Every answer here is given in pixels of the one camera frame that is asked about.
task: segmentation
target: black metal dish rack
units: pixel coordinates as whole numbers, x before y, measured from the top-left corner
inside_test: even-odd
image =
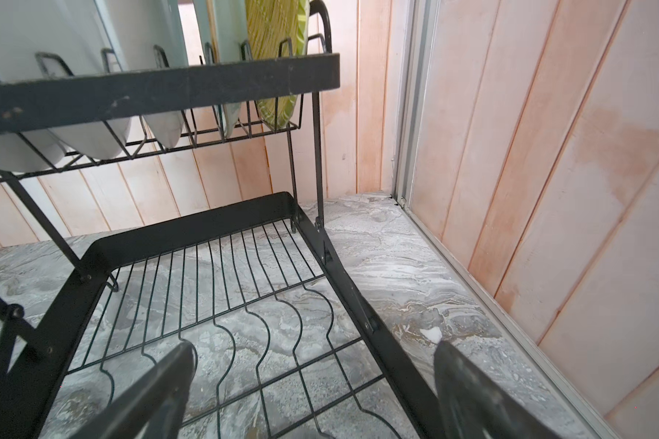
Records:
[[[231,102],[246,102],[247,113],[247,122],[237,125],[245,131],[244,136],[224,138],[223,130],[219,128],[198,130],[194,119],[190,124],[185,119],[186,133],[184,136],[190,139],[190,145],[170,150],[160,147],[154,151],[142,152],[143,145],[156,141],[153,138],[147,138],[145,134],[145,138],[141,142],[120,143],[123,154],[114,159],[93,160],[80,153],[70,152],[68,153],[70,159],[65,164],[59,166],[47,161],[49,168],[44,171],[21,174],[0,171],[0,183],[7,183],[15,191],[18,198],[22,200],[26,208],[54,240],[54,243],[74,265],[73,272],[37,327],[32,327],[24,320],[24,310],[20,305],[8,305],[0,299],[0,319],[4,321],[3,329],[0,332],[0,437],[37,437],[44,427],[64,378],[89,367],[98,367],[109,377],[111,383],[109,401],[111,402],[115,393],[115,381],[103,365],[106,360],[132,352],[141,353],[141,356],[151,360],[152,364],[163,367],[165,370],[162,372],[163,375],[187,377],[175,389],[169,386],[167,390],[148,387],[146,383],[137,382],[122,396],[122,398],[139,400],[137,398],[141,399],[143,395],[160,391],[158,394],[160,398],[157,400],[161,402],[166,399],[164,396],[168,393],[177,392],[178,396],[175,401],[178,402],[164,404],[168,409],[173,408],[167,413],[172,416],[170,419],[174,420],[172,425],[176,426],[176,430],[181,421],[185,426],[213,414],[217,415],[219,421],[220,412],[225,407],[258,392],[264,406],[266,423],[264,434],[269,437],[280,437],[312,420],[315,421],[317,432],[324,435],[317,425],[317,417],[350,398],[355,401],[361,412],[378,419],[398,435],[391,426],[390,420],[387,421],[375,412],[362,407],[357,398],[360,391],[376,382],[385,380],[420,437],[443,437],[436,396],[420,376],[410,358],[392,337],[381,318],[361,296],[351,277],[344,270],[332,242],[325,232],[319,92],[339,87],[339,55],[332,53],[330,22],[325,6],[321,1],[315,0],[310,3],[310,13],[320,13],[323,20],[324,36],[318,34],[311,37],[311,39],[321,40],[323,48],[325,48],[323,54],[279,57],[274,60],[249,60],[229,64],[209,62],[209,65],[198,67],[0,84],[0,134],[17,133],[19,135],[21,132],[33,129],[89,121],[106,123],[105,121],[109,119],[165,111],[182,111],[185,118],[186,110]],[[103,52],[103,57],[107,57],[106,50]],[[264,132],[255,133],[254,125],[261,122],[252,121],[250,118],[250,107],[258,99],[293,94],[303,95],[304,93],[311,93],[313,106],[317,176],[317,218],[314,223],[296,202],[291,131],[300,128],[301,119],[297,124],[290,122],[284,128],[269,127]],[[301,114],[302,106],[303,98],[301,96]],[[219,133],[219,140],[197,142],[199,135],[213,132]],[[82,258],[78,258],[72,251],[19,182],[28,177],[135,160],[139,157],[279,132],[287,133],[293,195],[287,192],[266,195],[104,237],[94,242]],[[38,153],[37,149],[29,144],[24,136],[21,137],[34,152]],[[261,245],[265,246],[266,251],[272,252],[278,263],[277,267],[262,263],[261,258],[258,257]],[[282,264],[279,262],[280,259],[284,259],[285,266],[292,267],[293,270],[284,272]],[[179,263],[178,261],[183,264],[179,285],[176,283],[179,281],[174,279],[174,260],[176,260],[176,264]],[[195,269],[194,282],[190,288],[184,288],[186,263],[188,272],[193,267]],[[206,270],[209,270],[210,266],[212,268],[211,285],[207,280],[201,280],[204,277],[204,275],[200,275],[202,266]],[[154,270],[154,274],[151,277],[148,273],[151,273],[152,270]],[[222,273],[222,285],[219,280],[215,285],[215,270]],[[240,276],[247,281],[251,278],[253,284],[246,282],[242,285],[244,282],[240,281]],[[308,288],[312,282],[317,282],[322,278],[326,279],[336,293],[336,297],[341,303],[339,306],[338,304],[333,305],[326,294],[314,288]],[[149,279],[151,285],[150,292],[148,291],[149,284],[145,288],[146,279]],[[162,286],[162,283],[166,282],[163,314],[160,315],[160,310],[154,312],[162,317],[162,321],[158,321],[158,318],[151,316],[152,301],[155,295],[154,284],[158,283],[159,286]],[[215,403],[194,416],[189,415],[184,419],[183,410],[185,400],[187,400],[187,389],[183,391],[185,397],[181,398],[180,387],[187,387],[185,383],[190,384],[190,380],[194,379],[190,371],[190,361],[186,360],[190,358],[190,351],[194,353],[195,364],[197,364],[195,348],[185,341],[186,331],[193,330],[201,324],[212,324],[217,329],[224,330],[231,339],[233,361],[235,336],[219,324],[219,319],[231,312],[245,312],[247,315],[258,318],[257,321],[260,320],[264,323],[268,333],[266,344],[266,352],[268,352],[271,330],[263,316],[255,312],[253,307],[264,305],[269,301],[284,303],[287,310],[297,315],[302,332],[301,312],[290,300],[282,296],[293,288],[302,288],[303,291],[316,295],[318,300],[324,301],[329,306],[328,311],[331,313],[332,320],[325,334],[329,349],[315,357],[299,359],[296,350],[300,342],[299,336],[292,350],[294,365],[286,372],[262,380],[259,374],[259,364],[261,364],[259,361],[256,364],[256,384],[243,393],[220,401],[220,382],[228,376],[232,367],[232,362],[230,362],[226,372],[216,384]],[[232,290],[239,293],[241,301],[238,299],[237,302],[235,299],[230,301]],[[222,300],[222,304],[224,304],[221,311],[219,308],[215,309],[215,303],[219,300]],[[123,303],[130,306],[130,301],[136,301],[135,316],[131,320],[131,327],[123,331],[123,334],[127,333],[123,341],[118,338],[120,337],[118,334],[115,334],[115,337],[113,334],[115,326],[118,326]],[[178,301],[176,305],[178,319],[176,321],[176,316],[171,315],[168,318],[167,326],[167,315],[170,315],[169,302],[176,301]],[[186,301],[190,302],[190,306],[194,306],[194,312],[190,310],[185,312],[186,319],[190,317],[189,320],[183,318],[183,305]],[[98,303],[102,308],[96,311]],[[340,308],[346,310],[355,325],[356,337],[341,343],[336,341],[333,343],[330,340],[330,330],[335,324],[337,313],[344,312]],[[101,327],[103,316],[108,312],[115,313],[109,334],[107,329]],[[10,367],[10,358],[17,336],[26,341],[26,347]],[[102,354],[96,354],[96,349],[93,348],[94,344],[100,343],[97,341],[98,337],[107,340]],[[162,340],[183,342],[183,345],[176,348],[170,357],[167,356],[157,363],[145,349]],[[343,350],[357,344],[365,344],[380,371],[360,385],[350,382],[339,358]],[[329,402],[313,405],[303,373],[308,370],[308,367],[328,358],[334,358],[339,365],[343,380],[346,382],[346,391],[341,395],[335,395]],[[272,431],[264,404],[264,390],[295,373],[298,373],[304,398],[307,400],[310,410],[292,424]],[[122,404],[120,399],[115,398],[114,403],[101,413],[101,416],[106,412],[110,413],[115,406],[117,409],[122,409]],[[163,415],[164,412],[157,413],[161,419],[169,419]],[[129,423],[129,428],[134,428],[133,422]],[[103,432],[91,430],[90,434],[91,437],[99,437]]]

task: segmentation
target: wood panel wall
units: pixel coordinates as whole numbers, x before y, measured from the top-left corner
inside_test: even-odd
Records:
[[[659,438],[659,0],[442,0],[410,207],[625,438]]]
[[[320,94],[324,196],[388,191],[411,4],[409,0],[326,0],[325,4],[332,21],[333,50],[341,56],[342,87]],[[202,48],[194,8],[182,1],[179,9],[188,62],[197,65]],[[309,34],[316,34],[319,27],[317,16],[312,17]],[[308,45],[309,53],[319,51],[318,40]],[[253,107],[251,114],[256,120]],[[199,128],[215,127],[211,108],[194,109],[194,116]],[[298,103],[293,120],[298,122],[299,117]],[[246,121],[245,109],[240,118]],[[301,203],[316,200],[312,128],[312,102],[307,95],[302,128],[291,134]],[[254,132],[261,129],[255,126]],[[235,135],[244,134],[237,130]],[[140,121],[134,118],[129,140],[143,136]],[[198,140],[217,138],[207,134]],[[272,192],[292,191],[286,134],[22,182],[64,236],[155,224]],[[0,247],[48,239],[12,191],[0,185]]]

